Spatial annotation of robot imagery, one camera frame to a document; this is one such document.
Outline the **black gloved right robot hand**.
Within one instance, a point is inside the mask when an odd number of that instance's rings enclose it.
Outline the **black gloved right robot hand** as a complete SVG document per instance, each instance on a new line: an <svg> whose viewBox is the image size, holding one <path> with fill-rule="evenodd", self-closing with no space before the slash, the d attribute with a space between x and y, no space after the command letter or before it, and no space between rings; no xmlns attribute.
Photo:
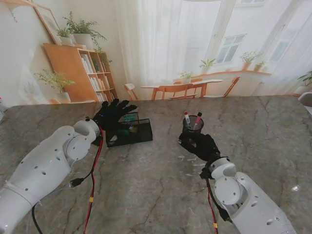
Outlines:
<svg viewBox="0 0 312 234"><path fill-rule="evenodd" d="M184 132L179 136L180 145L201 160L210 162L221 158L220 151L209 134Z"/></svg>

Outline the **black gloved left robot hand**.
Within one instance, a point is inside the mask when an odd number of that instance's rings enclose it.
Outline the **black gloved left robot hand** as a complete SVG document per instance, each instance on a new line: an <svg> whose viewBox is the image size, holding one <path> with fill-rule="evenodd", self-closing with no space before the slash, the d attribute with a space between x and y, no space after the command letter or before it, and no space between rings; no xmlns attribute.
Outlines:
<svg viewBox="0 0 312 234"><path fill-rule="evenodd" d="M129 100L114 99L110 104L105 101L102 103L101 109L93 117L93 121L104 131L124 130L128 129L125 124L119 120L127 113L135 110L136 105L129 105Z"/></svg>

